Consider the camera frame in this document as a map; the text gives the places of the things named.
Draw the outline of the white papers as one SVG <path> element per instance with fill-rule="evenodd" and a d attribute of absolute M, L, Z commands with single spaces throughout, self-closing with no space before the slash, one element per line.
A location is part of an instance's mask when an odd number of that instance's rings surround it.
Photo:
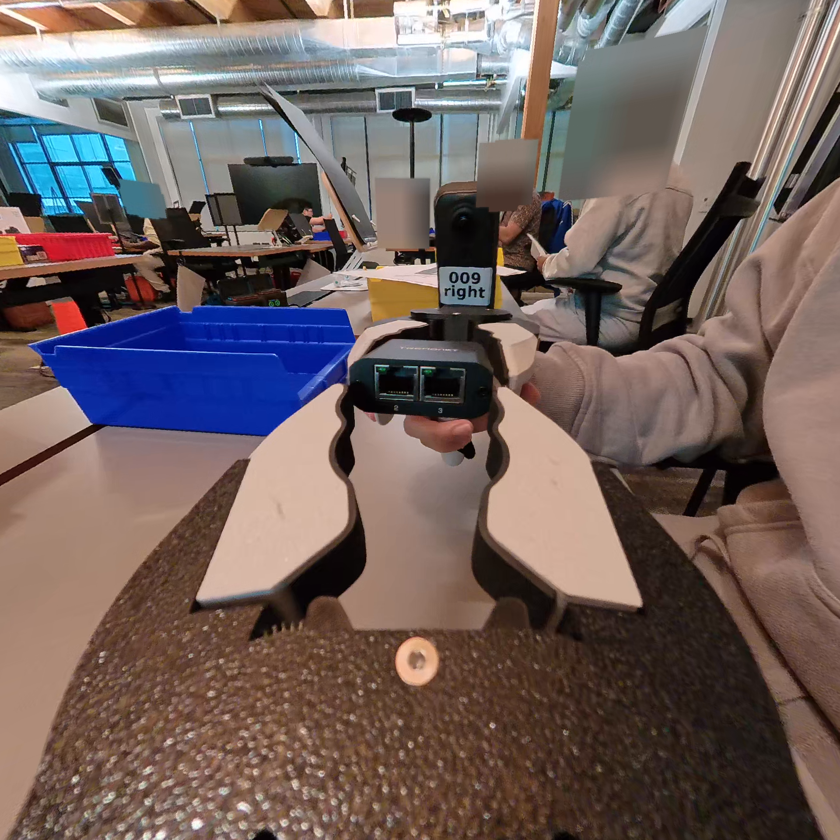
<path fill-rule="evenodd" d="M 438 288 L 435 263 L 412 266 L 381 266 L 374 269 L 344 268 L 333 272 L 327 280 L 336 288 L 366 287 L 369 280 L 393 280 L 418 286 Z"/>

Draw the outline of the wooden table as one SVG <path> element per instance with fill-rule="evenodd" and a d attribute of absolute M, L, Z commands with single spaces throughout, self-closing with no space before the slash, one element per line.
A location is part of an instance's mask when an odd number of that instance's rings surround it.
<path fill-rule="evenodd" d="M 3 266 L 1 268 L 1 282 L 30 277 L 58 277 L 72 272 L 106 268 L 127 269 L 130 266 L 134 266 L 138 259 L 140 257 L 137 255 L 111 255 L 85 259 L 42 261 L 19 266 Z"/>

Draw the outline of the black floor lamp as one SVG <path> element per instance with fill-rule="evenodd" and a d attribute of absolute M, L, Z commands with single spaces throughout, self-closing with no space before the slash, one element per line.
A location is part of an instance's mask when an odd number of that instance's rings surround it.
<path fill-rule="evenodd" d="M 419 123 L 425 123 L 429 121 L 433 117 L 433 114 L 426 108 L 406 107 L 395 109 L 392 112 L 392 117 L 395 121 L 408 126 L 409 176 L 413 179 L 416 176 L 416 126 Z"/>

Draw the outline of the person's right hand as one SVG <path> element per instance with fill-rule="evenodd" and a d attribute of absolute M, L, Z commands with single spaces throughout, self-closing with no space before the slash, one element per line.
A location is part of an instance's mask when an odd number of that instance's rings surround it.
<path fill-rule="evenodd" d="M 434 419 L 426 416 L 406 416 L 403 427 L 406 434 L 434 452 L 445 455 L 465 448 L 474 434 L 485 432 L 489 415 L 471 419 Z"/>

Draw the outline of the white desk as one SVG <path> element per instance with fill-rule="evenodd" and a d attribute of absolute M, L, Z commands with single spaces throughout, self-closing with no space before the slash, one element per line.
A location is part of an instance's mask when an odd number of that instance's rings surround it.
<path fill-rule="evenodd" d="M 819 838 L 735 623 L 598 480 L 643 597 L 552 631 L 474 576 L 490 441 L 362 418 L 360 578 L 195 598 L 256 441 L 104 428 L 2 489 L 2 838 Z"/>

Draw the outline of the black network switch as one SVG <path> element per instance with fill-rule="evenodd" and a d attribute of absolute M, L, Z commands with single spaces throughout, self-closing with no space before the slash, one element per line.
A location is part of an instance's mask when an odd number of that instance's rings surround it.
<path fill-rule="evenodd" d="M 352 404 L 366 413 L 436 419 L 488 414 L 494 374 L 478 343 L 395 337 L 349 368 Z"/>

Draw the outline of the red plastic bin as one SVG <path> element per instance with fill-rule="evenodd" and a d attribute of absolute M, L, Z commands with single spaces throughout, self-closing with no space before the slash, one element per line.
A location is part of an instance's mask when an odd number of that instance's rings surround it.
<path fill-rule="evenodd" d="M 11 234 L 18 246 L 42 250 L 48 261 L 69 261 L 115 256 L 107 234 Z"/>

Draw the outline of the blue plastic bin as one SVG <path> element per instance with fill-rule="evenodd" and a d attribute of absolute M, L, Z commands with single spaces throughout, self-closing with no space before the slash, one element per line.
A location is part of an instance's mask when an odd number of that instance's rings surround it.
<path fill-rule="evenodd" d="M 342 383 L 339 308 L 176 307 L 31 344 L 89 422 L 267 436 Z"/>

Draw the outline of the person's beige hoodie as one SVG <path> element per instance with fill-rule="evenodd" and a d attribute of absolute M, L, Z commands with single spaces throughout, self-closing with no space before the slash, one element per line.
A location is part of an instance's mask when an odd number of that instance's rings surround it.
<path fill-rule="evenodd" d="M 808 795 L 838 808 L 838 182 L 733 279 L 703 348 L 747 395 L 743 443 L 779 477 L 722 507 L 689 555 L 731 611 Z"/>

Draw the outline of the silver air duct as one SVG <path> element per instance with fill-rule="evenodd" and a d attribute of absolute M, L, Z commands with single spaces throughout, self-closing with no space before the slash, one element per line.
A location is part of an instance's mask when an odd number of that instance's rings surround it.
<path fill-rule="evenodd" d="M 29 75 L 48 98 L 387 88 L 507 75 L 492 39 L 398 41 L 391 17 L 143 28 L 3 37 L 2 75 Z"/>

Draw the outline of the metal poles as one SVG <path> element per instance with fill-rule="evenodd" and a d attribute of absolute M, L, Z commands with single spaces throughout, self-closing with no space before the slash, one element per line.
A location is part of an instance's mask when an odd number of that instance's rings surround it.
<path fill-rule="evenodd" d="M 758 206 L 736 226 L 713 266 L 693 329 L 724 311 L 735 269 L 784 220 L 774 204 L 838 89 L 838 50 L 839 2 L 810 2 L 749 172 L 749 178 L 762 181 Z"/>

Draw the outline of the wooden post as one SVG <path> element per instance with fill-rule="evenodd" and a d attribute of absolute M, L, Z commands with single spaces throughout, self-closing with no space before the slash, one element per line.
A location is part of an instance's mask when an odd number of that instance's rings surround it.
<path fill-rule="evenodd" d="M 521 137 L 535 140 L 538 147 L 543 138 L 559 11 L 560 1 L 537 1 L 532 17 Z"/>

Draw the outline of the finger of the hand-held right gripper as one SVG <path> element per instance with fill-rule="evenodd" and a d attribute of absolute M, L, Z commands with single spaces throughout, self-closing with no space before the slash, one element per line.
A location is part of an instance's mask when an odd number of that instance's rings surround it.
<path fill-rule="evenodd" d="M 362 359 L 380 344 L 393 339 L 400 333 L 419 335 L 424 338 L 428 334 L 428 324 L 413 318 L 395 318 L 375 322 L 362 332 L 351 350 L 351 365 Z"/>
<path fill-rule="evenodd" d="M 520 395 L 531 380 L 538 335 L 519 322 L 488 322 L 480 326 L 480 343 L 499 385 Z"/>

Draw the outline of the yellow plastic bin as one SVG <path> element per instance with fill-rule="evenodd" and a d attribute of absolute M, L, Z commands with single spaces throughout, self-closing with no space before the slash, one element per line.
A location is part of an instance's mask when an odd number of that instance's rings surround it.
<path fill-rule="evenodd" d="M 443 287 L 437 286 L 436 289 L 413 283 L 372 279 L 367 283 L 371 317 L 374 322 L 378 322 L 407 317 L 415 310 L 440 306 L 500 309 L 501 279 L 510 273 L 511 269 L 502 264 L 493 269 L 444 266 Z"/>

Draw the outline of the person's right forearm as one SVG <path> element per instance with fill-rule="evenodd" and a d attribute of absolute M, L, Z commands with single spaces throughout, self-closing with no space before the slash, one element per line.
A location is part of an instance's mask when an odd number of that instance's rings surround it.
<path fill-rule="evenodd" d="M 538 409 L 588 454 L 625 466 L 768 459 L 761 397 L 771 355 L 755 336 L 707 329 L 622 357 L 556 343 L 537 353 Z"/>

